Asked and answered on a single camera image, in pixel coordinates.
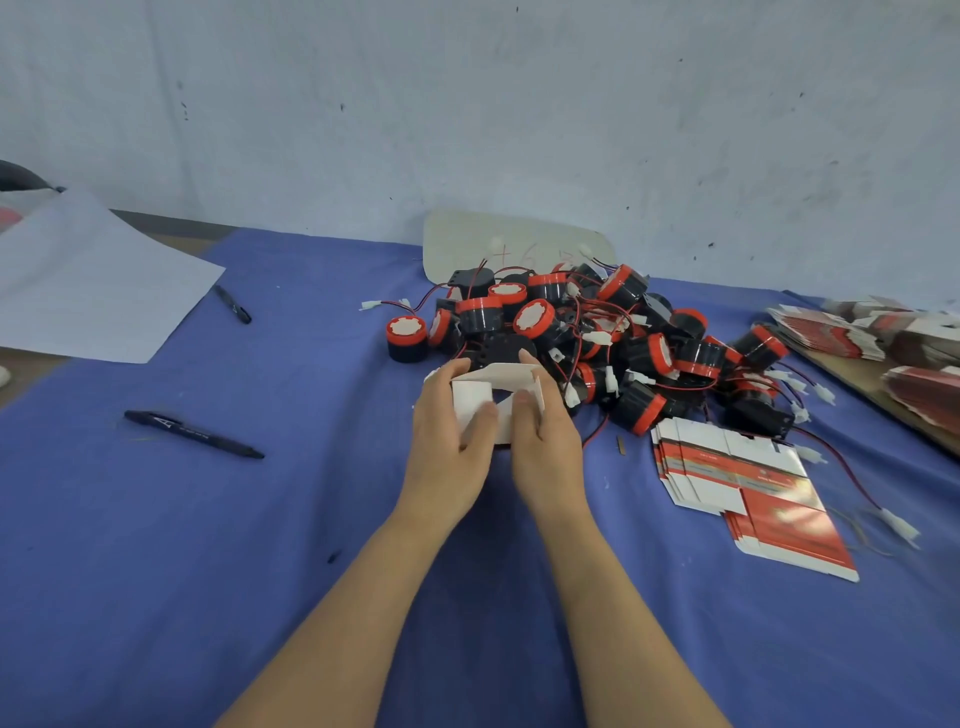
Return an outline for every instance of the blue tablecloth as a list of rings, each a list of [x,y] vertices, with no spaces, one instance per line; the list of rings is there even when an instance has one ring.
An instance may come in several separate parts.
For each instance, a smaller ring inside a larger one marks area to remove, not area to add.
[[[206,257],[227,266],[250,326],[208,296],[149,364],[76,361],[0,412],[0,725],[209,725],[396,502],[411,404],[440,359],[393,362],[383,327],[397,310],[358,308],[418,299],[420,249],[239,231]],[[652,288],[705,311],[720,338],[789,301]],[[923,532],[912,551],[863,519],[895,556],[855,552],[859,584],[740,553],[722,519],[671,504],[648,439],[613,426],[586,453],[590,507],[734,725],[960,725],[960,465],[830,386],[836,407],[809,400],[813,430]],[[267,458],[134,425],[125,409]],[[865,507],[828,460],[810,466],[824,502]],[[543,548],[499,452],[414,602],[380,725],[583,724]]]

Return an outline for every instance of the pen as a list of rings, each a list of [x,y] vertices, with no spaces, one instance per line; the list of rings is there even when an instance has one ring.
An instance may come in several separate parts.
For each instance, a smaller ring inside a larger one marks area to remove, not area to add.
[[[222,285],[214,285],[213,290],[220,297],[220,300],[229,306],[233,314],[240,319],[242,323],[248,324],[253,320],[253,317],[247,313],[247,309],[237,303]]]
[[[212,448],[225,450],[226,452],[232,452],[234,455],[255,457],[257,459],[262,459],[264,456],[262,452],[258,452],[249,445],[238,443],[236,440],[230,440],[226,437],[212,435],[209,432],[200,432],[198,429],[187,427],[180,420],[174,420],[172,417],[159,415],[156,412],[140,412],[135,409],[128,409],[123,413],[123,416],[139,425],[165,429],[167,432],[172,432],[180,437],[196,440],[198,443],[210,445]]]

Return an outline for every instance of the right hand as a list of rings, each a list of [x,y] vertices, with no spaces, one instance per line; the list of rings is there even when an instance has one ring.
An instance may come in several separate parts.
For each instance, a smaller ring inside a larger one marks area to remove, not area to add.
[[[539,363],[528,352],[520,352],[520,362]],[[542,416],[533,395],[514,394],[514,483],[537,521],[588,515],[580,433],[553,378],[542,367],[534,376],[543,392]]]

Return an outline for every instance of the sheet of paper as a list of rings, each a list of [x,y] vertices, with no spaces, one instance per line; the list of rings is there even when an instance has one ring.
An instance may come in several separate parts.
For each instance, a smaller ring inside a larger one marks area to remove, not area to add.
[[[142,364],[223,272],[71,187],[0,234],[0,346]]]

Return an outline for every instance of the white wall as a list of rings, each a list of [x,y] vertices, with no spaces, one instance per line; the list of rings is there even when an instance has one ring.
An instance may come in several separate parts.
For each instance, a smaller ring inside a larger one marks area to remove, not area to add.
[[[0,158],[143,212],[420,242],[460,206],[654,275],[951,305],[958,8],[7,0]]]

